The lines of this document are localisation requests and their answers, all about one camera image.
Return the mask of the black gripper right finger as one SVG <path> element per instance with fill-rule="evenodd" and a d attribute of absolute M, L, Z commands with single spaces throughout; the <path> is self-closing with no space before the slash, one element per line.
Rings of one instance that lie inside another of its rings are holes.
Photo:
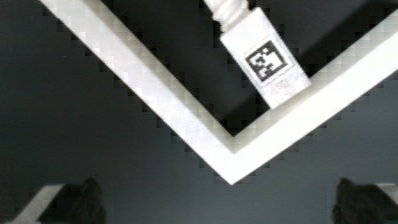
<path fill-rule="evenodd" d="M 398 184 L 356 184 L 347 178 L 335 187 L 333 224 L 398 224 Z"/>

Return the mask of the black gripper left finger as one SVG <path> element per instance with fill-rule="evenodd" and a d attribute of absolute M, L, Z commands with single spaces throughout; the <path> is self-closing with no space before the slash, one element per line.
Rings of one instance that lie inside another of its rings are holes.
<path fill-rule="evenodd" d="M 99 183 L 45 185 L 15 215 L 10 224 L 106 224 Z"/>

